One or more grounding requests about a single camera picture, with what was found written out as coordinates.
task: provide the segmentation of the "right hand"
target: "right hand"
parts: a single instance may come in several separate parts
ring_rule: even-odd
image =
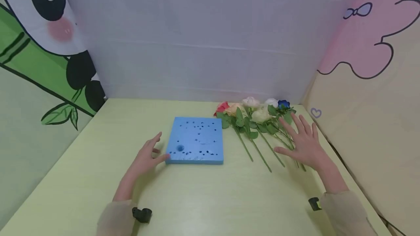
[[[279,120],[294,140],[296,149],[288,150],[283,147],[276,147],[274,148],[274,151],[289,156],[298,162],[312,167],[316,171],[319,171],[321,167],[325,167],[326,165],[332,163],[332,160],[319,144],[316,124],[312,123],[311,128],[302,115],[299,115],[298,118],[294,113],[291,113],[291,117],[298,128],[298,133],[296,133],[295,130],[282,118]]]
[[[152,157],[152,153],[160,154],[160,150],[155,148],[156,143],[160,141],[160,136],[162,136],[162,132],[159,132],[153,139],[144,143],[143,147],[128,169],[128,173],[139,176],[169,158],[169,154],[160,155],[157,158]]]

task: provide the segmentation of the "pink cartoon character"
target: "pink cartoon character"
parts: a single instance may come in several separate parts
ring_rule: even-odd
[[[359,78],[378,76],[391,62],[394,51],[384,38],[405,30],[419,15],[419,0],[354,0],[318,71],[329,74],[344,63]]]

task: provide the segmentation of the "pink cheek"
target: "pink cheek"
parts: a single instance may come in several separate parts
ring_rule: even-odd
[[[47,27],[50,36],[58,42],[67,42],[73,38],[73,24],[65,17],[50,21]]]

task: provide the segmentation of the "blue rose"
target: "blue rose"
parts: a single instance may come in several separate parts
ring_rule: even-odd
[[[282,101],[279,101],[278,103],[279,103],[279,109],[282,109],[284,107],[290,108],[290,102],[287,100],[282,100]]]

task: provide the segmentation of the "heart drawing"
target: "heart drawing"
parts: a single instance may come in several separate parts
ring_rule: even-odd
[[[314,118],[319,118],[322,115],[322,111],[320,109],[315,109],[314,107],[311,109],[311,114]]]

